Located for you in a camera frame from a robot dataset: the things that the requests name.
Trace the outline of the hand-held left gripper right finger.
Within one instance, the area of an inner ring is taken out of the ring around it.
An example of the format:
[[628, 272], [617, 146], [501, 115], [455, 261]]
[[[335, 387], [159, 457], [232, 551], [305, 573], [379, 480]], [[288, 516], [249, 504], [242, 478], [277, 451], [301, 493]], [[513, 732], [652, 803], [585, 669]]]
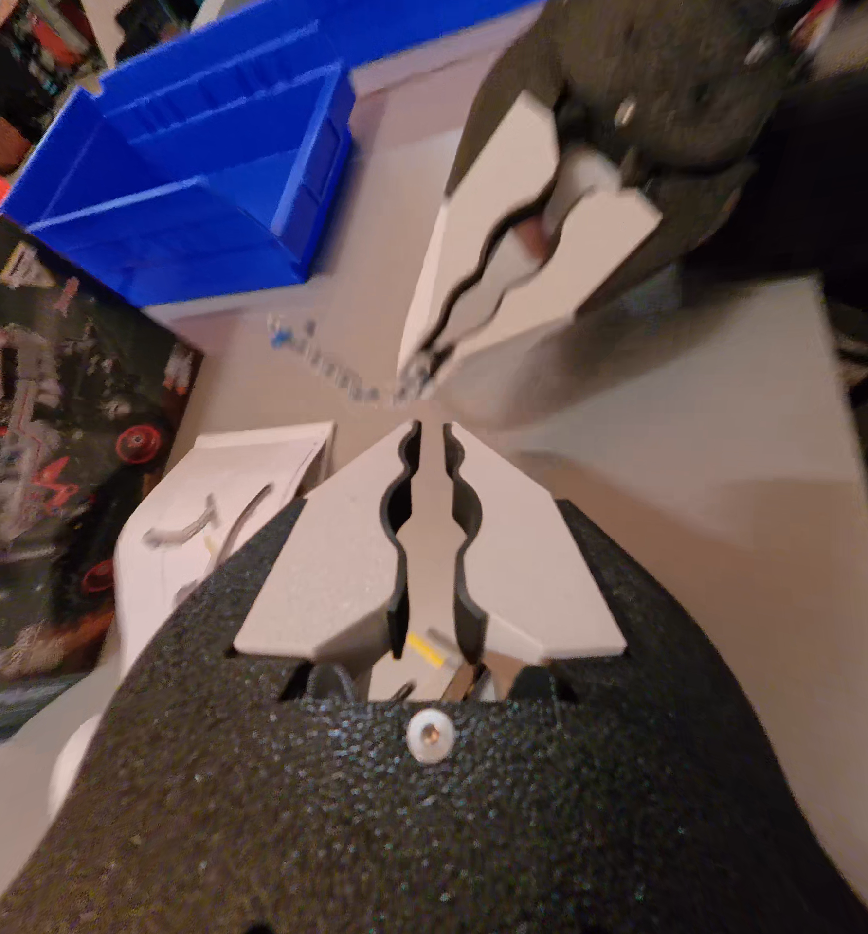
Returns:
[[627, 640], [552, 494], [457, 423], [443, 426], [458, 648], [494, 699], [526, 669], [617, 658]]

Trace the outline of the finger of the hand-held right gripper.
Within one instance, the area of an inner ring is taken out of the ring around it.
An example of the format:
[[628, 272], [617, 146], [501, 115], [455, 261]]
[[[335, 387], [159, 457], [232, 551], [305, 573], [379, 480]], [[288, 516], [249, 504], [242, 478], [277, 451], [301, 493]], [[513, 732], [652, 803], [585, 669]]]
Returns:
[[602, 155], [566, 155], [539, 228], [550, 241], [539, 260], [510, 230], [481, 278], [452, 306], [430, 354], [430, 381], [507, 365], [564, 332], [580, 307], [653, 234], [662, 219], [638, 189], [624, 188]]
[[482, 283], [498, 243], [531, 214], [557, 174], [554, 112], [523, 90], [462, 181], [441, 203], [398, 350], [398, 378], [433, 377], [460, 342], [486, 322], [462, 320], [460, 303]]

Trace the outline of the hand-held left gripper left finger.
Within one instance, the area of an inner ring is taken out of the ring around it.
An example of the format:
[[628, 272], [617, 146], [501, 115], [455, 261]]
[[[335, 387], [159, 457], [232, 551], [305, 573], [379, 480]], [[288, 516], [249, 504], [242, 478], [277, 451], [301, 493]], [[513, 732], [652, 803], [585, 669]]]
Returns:
[[413, 419], [304, 499], [236, 635], [241, 655], [401, 657], [410, 617], [398, 531], [412, 514], [421, 423]]

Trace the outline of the light grey toy beam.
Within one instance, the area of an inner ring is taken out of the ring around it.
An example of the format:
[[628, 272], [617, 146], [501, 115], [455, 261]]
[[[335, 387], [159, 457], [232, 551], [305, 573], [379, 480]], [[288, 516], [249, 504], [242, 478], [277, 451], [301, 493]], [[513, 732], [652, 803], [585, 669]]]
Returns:
[[394, 382], [377, 385], [367, 382], [349, 363], [327, 351], [316, 339], [313, 321], [291, 324], [276, 314], [270, 314], [267, 319], [269, 344], [271, 332], [276, 328], [293, 331], [295, 340], [293, 344], [271, 348], [297, 357], [306, 368], [342, 393], [350, 403], [395, 410], [419, 402], [431, 392], [432, 376], [426, 359], [410, 364], [407, 372], [395, 377]]

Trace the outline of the light grey desk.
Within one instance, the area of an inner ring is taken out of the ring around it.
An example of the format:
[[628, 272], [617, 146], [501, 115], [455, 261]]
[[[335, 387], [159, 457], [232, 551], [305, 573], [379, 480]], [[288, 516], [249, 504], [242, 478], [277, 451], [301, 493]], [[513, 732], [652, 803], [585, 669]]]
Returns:
[[[358, 153], [305, 286], [149, 308], [205, 360], [172, 461], [199, 434], [334, 420], [342, 466], [400, 421], [348, 403], [267, 320], [313, 321], [375, 385], [403, 321], [459, 129], [497, 50], [446, 42], [358, 70]], [[523, 411], [437, 401], [425, 422], [410, 550], [413, 630], [451, 609], [441, 424], [468, 430], [585, 512], [702, 626], [762, 720], [834, 862], [868, 902], [868, 481], [811, 281], [778, 281], [673, 315], [592, 321], [581, 372], [538, 366]]]

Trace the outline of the yellow toy axle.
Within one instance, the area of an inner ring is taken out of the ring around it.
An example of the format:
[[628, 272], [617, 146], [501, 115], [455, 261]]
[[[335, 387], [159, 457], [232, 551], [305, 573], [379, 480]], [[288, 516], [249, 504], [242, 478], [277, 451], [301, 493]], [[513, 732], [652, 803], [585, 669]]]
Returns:
[[448, 656], [445, 656], [440, 648], [413, 632], [407, 634], [405, 648], [435, 670], [442, 668], [448, 661]]

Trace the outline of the white instruction booklet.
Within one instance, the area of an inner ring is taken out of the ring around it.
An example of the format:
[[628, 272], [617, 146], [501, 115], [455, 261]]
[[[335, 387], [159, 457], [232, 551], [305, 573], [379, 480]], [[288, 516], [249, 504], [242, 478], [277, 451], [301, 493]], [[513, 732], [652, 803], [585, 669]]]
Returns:
[[113, 555], [115, 683], [187, 597], [329, 473], [333, 421], [200, 435], [127, 520]]

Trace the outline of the person's black clothing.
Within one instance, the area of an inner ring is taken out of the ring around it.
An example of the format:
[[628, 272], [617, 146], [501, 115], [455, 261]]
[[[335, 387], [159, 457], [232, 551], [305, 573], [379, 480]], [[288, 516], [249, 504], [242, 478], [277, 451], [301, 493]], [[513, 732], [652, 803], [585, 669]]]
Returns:
[[868, 314], [868, 65], [791, 91], [751, 154], [729, 221], [686, 270], [717, 283], [814, 275], [825, 298]]

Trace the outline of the black toy set box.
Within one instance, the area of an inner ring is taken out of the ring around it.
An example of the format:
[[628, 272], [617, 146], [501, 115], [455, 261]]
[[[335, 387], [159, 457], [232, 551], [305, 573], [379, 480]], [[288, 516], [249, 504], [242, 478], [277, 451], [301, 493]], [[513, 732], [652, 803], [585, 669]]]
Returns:
[[0, 743], [96, 667], [202, 361], [0, 216]]

